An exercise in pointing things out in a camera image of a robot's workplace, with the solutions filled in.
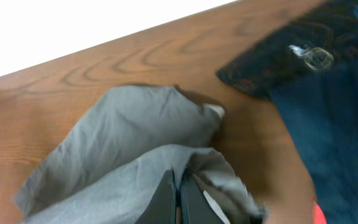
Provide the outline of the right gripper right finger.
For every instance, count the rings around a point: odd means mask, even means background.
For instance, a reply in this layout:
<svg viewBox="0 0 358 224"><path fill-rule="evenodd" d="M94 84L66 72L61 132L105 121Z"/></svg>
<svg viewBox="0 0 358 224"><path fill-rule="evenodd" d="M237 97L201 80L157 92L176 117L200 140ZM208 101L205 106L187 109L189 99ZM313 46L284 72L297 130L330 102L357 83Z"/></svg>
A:
<svg viewBox="0 0 358 224"><path fill-rule="evenodd" d="M182 224L223 224L209 206L193 174L185 169L180 184Z"/></svg>

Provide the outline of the grey shorts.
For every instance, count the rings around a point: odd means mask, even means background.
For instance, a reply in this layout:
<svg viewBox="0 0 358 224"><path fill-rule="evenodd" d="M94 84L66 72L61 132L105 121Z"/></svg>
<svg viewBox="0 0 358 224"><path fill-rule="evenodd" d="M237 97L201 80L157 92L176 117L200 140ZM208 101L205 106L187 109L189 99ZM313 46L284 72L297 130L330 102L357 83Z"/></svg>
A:
<svg viewBox="0 0 358 224"><path fill-rule="evenodd" d="M262 223L265 210L209 145L224 114L173 86L108 90L16 193L24 223L136 223L166 170L182 223L185 169L223 223Z"/></svg>

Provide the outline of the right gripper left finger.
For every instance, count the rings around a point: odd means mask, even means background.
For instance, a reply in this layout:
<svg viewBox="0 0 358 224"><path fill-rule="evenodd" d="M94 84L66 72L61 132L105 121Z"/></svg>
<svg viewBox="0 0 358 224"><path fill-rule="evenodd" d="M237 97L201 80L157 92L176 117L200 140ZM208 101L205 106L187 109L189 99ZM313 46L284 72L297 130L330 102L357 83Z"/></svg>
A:
<svg viewBox="0 0 358 224"><path fill-rule="evenodd" d="M166 170L150 203L135 224L176 224L177 190L172 170Z"/></svg>

